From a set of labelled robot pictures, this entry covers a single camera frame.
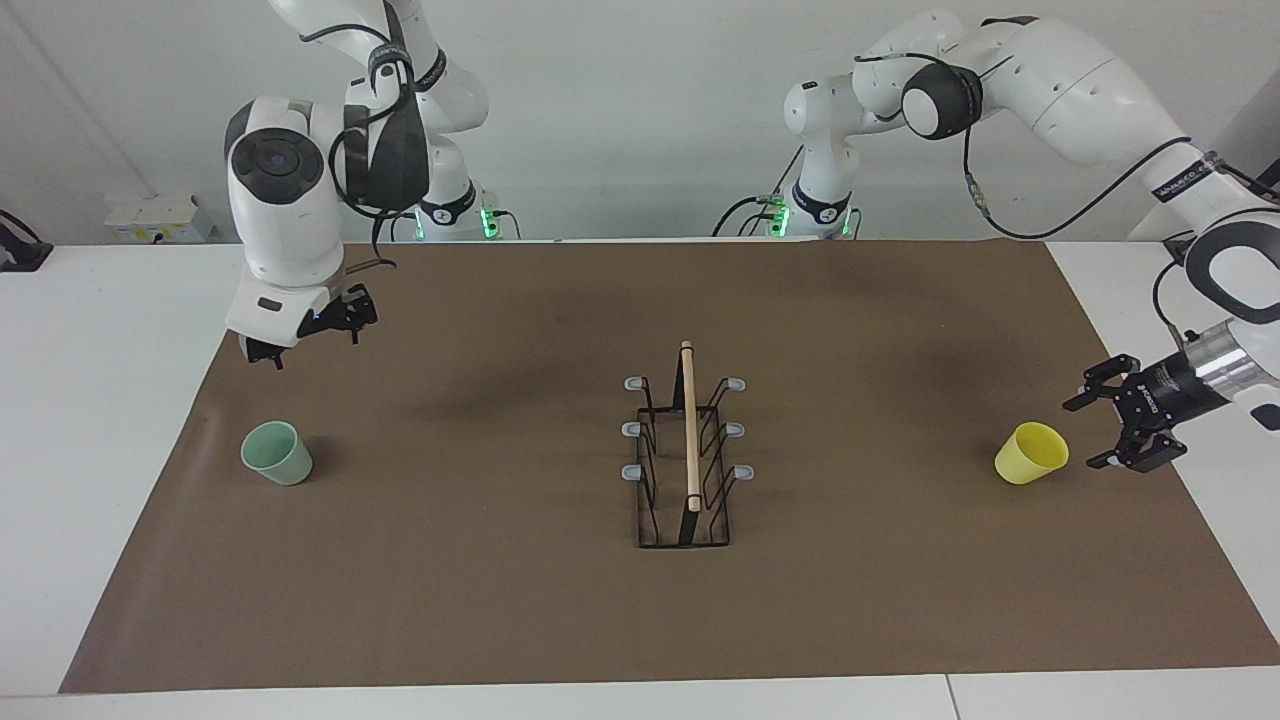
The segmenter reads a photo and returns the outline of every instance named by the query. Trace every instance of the green cup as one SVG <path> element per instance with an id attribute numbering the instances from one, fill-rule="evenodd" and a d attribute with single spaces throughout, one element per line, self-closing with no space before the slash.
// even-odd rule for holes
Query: green cup
<path id="1" fill-rule="evenodd" d="M 311 474 L 311 454 L 293 425 L 273 420 L 244 436 L 241 460 L 250 470 L 279 486 L 296 486 Z"/>

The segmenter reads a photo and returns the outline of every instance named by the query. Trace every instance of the white table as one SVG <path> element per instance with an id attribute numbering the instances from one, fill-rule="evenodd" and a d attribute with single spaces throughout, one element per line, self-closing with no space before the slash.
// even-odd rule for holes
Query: white table
<path id="1" fill-rule="evenodd" d="M 1158 246 L 1056 245 L 1053 254 L 1110 351 L 1148 363 L 1172 351 L 1149 306 L 1165 261 Z M 42 697 L 56 693 L 178 437 L 241 265 L 237 246 L 61 247 L 37 274 L 0 275 L 0 716 L 1280 716 L 1280 669 L 1270 667 Z M 1180 275 L 1165 297 L 1184 327 L 1224 316 Z M 1280 446 L 1234 407 L 1179 437 L 1192 452 L 1178 469 L 1275 633 Z"/>

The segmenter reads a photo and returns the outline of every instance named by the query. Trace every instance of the brown mat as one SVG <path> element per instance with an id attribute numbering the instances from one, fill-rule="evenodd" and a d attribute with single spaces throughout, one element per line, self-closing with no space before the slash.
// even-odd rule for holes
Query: brown mat
<path id="1" fill-rule="evenodd" d="M 223 345 L 63 692 L 1280 664 L 1178 475 L 1083 466 L 1106 352 L 1039 245 L 393 255 L 358 347 Z M 732 547 L 640 551 L 622 380 L 686 337 L 759 479 Z M 238 461 L 276 418 L 294 488 Z M 1015 488 L 1028 419 L 1075 459 Z"/>

